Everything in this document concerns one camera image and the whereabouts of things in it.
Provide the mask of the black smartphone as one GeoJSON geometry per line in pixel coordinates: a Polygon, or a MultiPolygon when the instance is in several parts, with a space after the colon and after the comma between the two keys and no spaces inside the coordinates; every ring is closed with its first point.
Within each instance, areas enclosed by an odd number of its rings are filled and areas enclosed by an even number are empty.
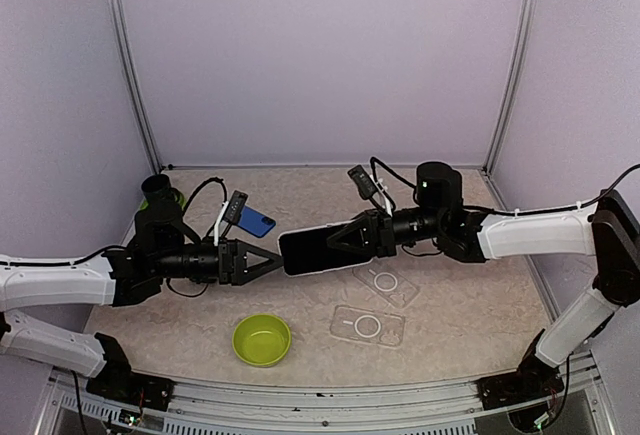
{"type": "Polygon", "coordinates": [[[278,248],[286,275],[319,274],[370,263],[373,260],[371,256],[328,246],[327,239],[347,225],[347,222],[330,223],[283,232],[278,237],[278,248]]]}

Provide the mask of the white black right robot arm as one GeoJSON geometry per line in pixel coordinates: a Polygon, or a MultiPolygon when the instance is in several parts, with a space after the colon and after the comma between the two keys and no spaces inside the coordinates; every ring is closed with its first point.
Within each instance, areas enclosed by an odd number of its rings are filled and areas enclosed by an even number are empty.
{"type": "Polygon", "coordinates": [[[484,263],[510,256],[582,254],[597,274],[578,298],[527,348],[515,371],[479,380],[485,407],[549,395],[565,388],[560,366],[597,335],[622,307],[639,300],[639,222],[614,187],[589,201],[525,212],[467,206],[462,176],[443,162],[416,169],[415,207],[366,210],[327,239],[330,248],[367,258],[433,241],[446,257],[484,263]]]}

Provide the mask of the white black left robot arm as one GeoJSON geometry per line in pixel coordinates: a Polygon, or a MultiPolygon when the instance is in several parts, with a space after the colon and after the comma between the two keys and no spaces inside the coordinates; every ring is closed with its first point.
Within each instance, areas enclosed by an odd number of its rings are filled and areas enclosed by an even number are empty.
{"type": "Polygon", "coordinates": [[[133,371],[119,342],[74,333],[25,314],[37,306],[127,307],[159,294],[171,279],[241,286],[282,265],[273,252],[237,239],[202,239],[174,198],[148,202],[125,247],[108,246],[77,260],[1,259],[1,352],[67,369],[89,392],[125,403],[167,401],[169,379],[133,371]]]}

